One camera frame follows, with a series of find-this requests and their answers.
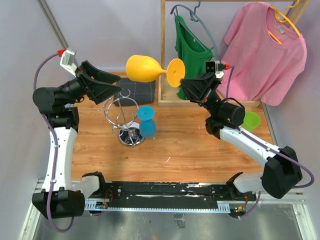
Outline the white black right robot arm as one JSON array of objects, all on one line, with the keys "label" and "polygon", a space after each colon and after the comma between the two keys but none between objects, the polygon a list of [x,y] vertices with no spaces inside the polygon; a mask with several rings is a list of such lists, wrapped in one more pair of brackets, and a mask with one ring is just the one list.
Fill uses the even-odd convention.
[{"label": "white black right robot arm", "polygon": [[227,182],[226,193],[230,199],[238,200],[244,193],[258,191],[281,199],[302,179],[296,152],[291,147],[270,144],[241,126],[245,107],[232,97],[219,97],[216,89],[220,80],[214,73],[184,78],[180,83],[187,99],[209,112],[210,116],[205,120],[206,131],[237,147],[263,169],[262,172],[235,174]]}]

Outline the yellow plastic wine glass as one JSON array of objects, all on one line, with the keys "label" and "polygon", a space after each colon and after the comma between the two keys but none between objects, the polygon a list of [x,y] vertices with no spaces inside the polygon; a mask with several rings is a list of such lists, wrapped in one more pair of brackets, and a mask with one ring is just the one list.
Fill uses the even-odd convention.
[{"label": "yellow plastic wine glass", "polygon": [[132,55],[126,62],[125,72],[131,81],[139,83],[153,82],[162,74],[165,74],[168,84],[176,88],[181,85],[181,80],[185,78],[186,68],[184,62],[179,58],[171,60],[167,69],[163,69],[150,56]]}]

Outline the lime green plastic wine glass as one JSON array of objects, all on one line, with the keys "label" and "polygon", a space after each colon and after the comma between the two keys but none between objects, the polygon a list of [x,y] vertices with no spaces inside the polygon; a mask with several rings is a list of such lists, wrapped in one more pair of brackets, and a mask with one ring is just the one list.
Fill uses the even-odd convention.
[{"label": "lime green plastic wine glass", "polygon": [[261,119],[255,112],[246,111],[241,127],[252,132],[260,125],[260,123]]}]

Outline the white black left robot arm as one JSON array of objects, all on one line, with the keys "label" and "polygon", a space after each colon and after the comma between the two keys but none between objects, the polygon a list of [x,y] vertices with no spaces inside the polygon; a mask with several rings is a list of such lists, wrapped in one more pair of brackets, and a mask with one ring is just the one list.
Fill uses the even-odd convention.
[{"label": "white black left robot arm", "polygon": [[87,60],[74,70],[75,78],[58,87],[34,89],[32,100],[50,130],[50,153],[47,173],[32,204],[48,220],[74,218],[85,211],[85,201],[94,195],[101,198],[107,185],[101,172],[86,173],[81,181],[71,180],[72,156],[79,127],[79,112],[74,106],[85,96],[95,104],[119,93],[120,76],[95,68]]}]

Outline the blue plastic wine glass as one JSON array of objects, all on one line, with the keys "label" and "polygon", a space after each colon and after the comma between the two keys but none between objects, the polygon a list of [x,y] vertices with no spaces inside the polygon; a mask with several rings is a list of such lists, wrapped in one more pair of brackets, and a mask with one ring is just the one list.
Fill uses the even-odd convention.
[{"label": "blue plastic wine glass", "polygon": [[141,106],[137,111],[137,117],[140,119],[139,131],[143,138],[153,138],[156,134],[154,115],[155,110],[149,105]]}]

